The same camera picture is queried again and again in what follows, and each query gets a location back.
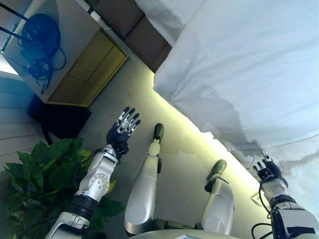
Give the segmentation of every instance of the green plant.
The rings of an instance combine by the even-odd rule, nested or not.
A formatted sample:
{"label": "green plant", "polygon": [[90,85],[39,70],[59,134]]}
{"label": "green plant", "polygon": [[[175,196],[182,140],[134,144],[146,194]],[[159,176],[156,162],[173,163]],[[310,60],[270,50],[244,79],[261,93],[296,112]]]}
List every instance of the green plant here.
{"label": "green plant", "polygon": [[[21,231],[42,219],[25,233],[26,239],[44,238],[77,191],[92,161],[90,152],[81,149],[82,144],[82,138],[58,140],[49,147],[40,141],[31,154],[18,152],[22,164],[6,164],[13,187],[5,205],[6,215],[20,225]],[[103,197],[89,230],[104,231],[106,218],[123,209],[122,203]]]}

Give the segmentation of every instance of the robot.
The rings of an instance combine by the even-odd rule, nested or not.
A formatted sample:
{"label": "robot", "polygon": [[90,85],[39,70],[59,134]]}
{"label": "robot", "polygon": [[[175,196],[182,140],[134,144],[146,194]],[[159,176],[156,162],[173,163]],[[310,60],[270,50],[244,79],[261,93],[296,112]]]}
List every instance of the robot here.
{"label": "robot", "polygon": [[[127,141],[141,122],[137,119],[139,114],[131,117],[134,111],[129,107],[122,111],[107,133],[107,146],[96,153],[79,190],[45,239],[80,239],[89,227],[94,208],[108,191],[114,168],[129,151]],[[132,239],[234,239],[230,236],[234,202],[231,188],[222,177],[227,165],[224,160],[219,160],[207,176],[205,190],[209,198],[195,227],[153,219],[163,132],[163,125],[157,124],[153,142],[129,196],[124,221],[128,236],[133,236]],[[262,154],[263,164],[259,162],[254,168],[261,179],[259,195],[263,190],[271,208],[273,238],[319,239],[319,225],[314,215],[289,195],[288,184],[280,169],[266,151]]]}

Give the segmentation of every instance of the white wall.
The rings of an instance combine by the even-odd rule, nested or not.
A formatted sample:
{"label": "white wall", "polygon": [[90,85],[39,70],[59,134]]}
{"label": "white wall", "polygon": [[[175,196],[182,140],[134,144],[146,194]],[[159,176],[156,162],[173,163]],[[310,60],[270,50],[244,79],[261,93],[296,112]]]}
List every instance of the white wall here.
{"label": "white wall", "polygon": [[25,82],[0,77],[0,171],[6,162],[19,162],[17,151],[31,152],[45,141],[39,123],[26,114],[32,97]]}

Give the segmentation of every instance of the white bed sheet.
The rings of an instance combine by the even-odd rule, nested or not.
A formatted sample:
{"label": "white bed sheet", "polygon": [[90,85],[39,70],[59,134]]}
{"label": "white bed sheet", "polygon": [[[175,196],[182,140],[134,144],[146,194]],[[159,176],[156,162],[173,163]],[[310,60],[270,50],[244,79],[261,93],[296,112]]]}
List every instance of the white bed sheet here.
{"label": "white bed sheet", "polygon": [[207,0],[157,70],[154,90],[230,151],[312,137],[317,9],[316,0]]}
{"label": "white bed sheet", "polygon": [[174,46],[187,21],[206,0],[135,0],[147,19]]}

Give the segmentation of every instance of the robot finger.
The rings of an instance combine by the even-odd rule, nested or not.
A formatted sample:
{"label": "robot finger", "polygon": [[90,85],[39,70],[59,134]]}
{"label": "robot finger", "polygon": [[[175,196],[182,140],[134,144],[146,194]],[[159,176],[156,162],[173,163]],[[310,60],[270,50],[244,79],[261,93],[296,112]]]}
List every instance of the robot finger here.
{"label": "robot finger", "polygon": [[125,114],[130,110],[130,107],[126,107],[120,114],[119,118],[115,121],[115,124],[120,125],[123,120],[124,120],[124,116]]}
{"label": "robot finger", "polygon": [[136,121],[136,123],[130,128],[129,132],[128,132],[128,136],[131,136],[133,134],[133,132],[135,131],[135,129],[137,128],[137,126],[141,123],[141,120],[139,119],[138,121]]}
{"label": "robot finger", "polygon": [[129,117],[134,113],[135,108],[132,108],[124,117],[124,121],[129,120]]}
{"label": "robot finger", "polygon": [[133,124],[133,121],[135,121],[138,117],[140,116],[139,113],[135,114],[132,119],[130,120],[130,125],[129,125],[129,128],[130,129],[132,127],[132,124]]}

